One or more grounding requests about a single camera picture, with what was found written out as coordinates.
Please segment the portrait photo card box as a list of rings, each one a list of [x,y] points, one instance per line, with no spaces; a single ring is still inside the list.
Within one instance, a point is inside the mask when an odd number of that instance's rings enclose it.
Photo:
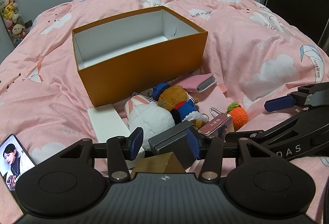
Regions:
[[[230,114],[220,113],[198,131],[205,136],[213,135],[224,140],[228,133],[234,132],[233,120]]]

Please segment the dark grey box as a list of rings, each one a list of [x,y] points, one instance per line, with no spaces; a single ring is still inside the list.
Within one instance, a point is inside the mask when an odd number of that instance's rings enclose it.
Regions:
[[[162,133],[148,139],[151,152],[154,155],[173,152],[186,170],[196,160],[187,143],[187,130],[193,128],[191,122],[183,121]]]

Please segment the white black plush toy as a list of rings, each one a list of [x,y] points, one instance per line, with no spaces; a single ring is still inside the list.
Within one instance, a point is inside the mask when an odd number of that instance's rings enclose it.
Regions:
[[[135,95],[124,106],[127,114],[127,125],[132,132],[136,128],[143,129],[142,148],[150,151],[148,139],[175,126],[173,116],[168,110],[159,107],[142,95]]]

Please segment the white rectangular box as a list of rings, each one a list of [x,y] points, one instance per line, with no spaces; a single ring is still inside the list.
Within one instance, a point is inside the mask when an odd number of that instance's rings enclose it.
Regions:
[[[116,136],[128,137],[130,131],[111,104],[87,110],[98,143]]]

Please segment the gold gift box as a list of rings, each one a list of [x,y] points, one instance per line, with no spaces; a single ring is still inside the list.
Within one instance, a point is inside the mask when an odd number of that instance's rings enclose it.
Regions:
[[[185,169],[173,152],[140,159],[131,173],[185,173]]]

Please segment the brown sailor plush toy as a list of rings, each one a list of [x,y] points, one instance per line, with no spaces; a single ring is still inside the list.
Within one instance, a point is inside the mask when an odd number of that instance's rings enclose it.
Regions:
[[[175,124],[188,121],[199,129],[209,122],[209,117],[196,107],[198,98],[190,96],[180,85],[160,83],[152,89],[152,99],[171,113]]]

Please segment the orange crochet ball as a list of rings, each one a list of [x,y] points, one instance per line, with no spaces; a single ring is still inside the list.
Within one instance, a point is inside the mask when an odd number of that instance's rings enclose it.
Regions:
[[[227,114],[231,115],[235,131],[238,131],[248,122],[247,112],[237,102],[233,102],[227,107]]]

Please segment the pink cloud print duvet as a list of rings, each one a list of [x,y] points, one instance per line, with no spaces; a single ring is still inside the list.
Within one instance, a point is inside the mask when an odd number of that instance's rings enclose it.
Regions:
[[[202,73],[217,84],[200,98],[238,102],[244,130],[266,130],[295,110],[266,113],[268,99],[328,81],[328,56],[310,38],[253,0],[74,0],[40,13],[1,63],[1,140],[15,134],[36,163],[82,138],[95,138],[92,103],[78,75],[72,30],[96,20],[164,5],[208,32]]]

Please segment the pink notebook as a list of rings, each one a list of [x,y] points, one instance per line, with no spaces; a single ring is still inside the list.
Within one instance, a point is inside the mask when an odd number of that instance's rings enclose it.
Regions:
[[[189,93],[201,93],[211,86],[216,85],[216,83],[217,81],[214,75],[209,73],[184,76],[173,82],[172,86],[180,85]]]

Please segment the orange cardboard storage box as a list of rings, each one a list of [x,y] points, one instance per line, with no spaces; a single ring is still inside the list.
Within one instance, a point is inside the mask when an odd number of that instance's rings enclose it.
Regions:
[[[129,11],[72,30],[77,71],[94,107],[197,70],[207,35],[165,6]]]

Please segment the shelf of plush toys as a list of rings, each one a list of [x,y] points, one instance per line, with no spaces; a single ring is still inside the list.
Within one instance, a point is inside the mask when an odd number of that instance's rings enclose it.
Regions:
[[[18,46],[27,35],[27,28],[16,0],[1,0],[1,18],[14,46]]]

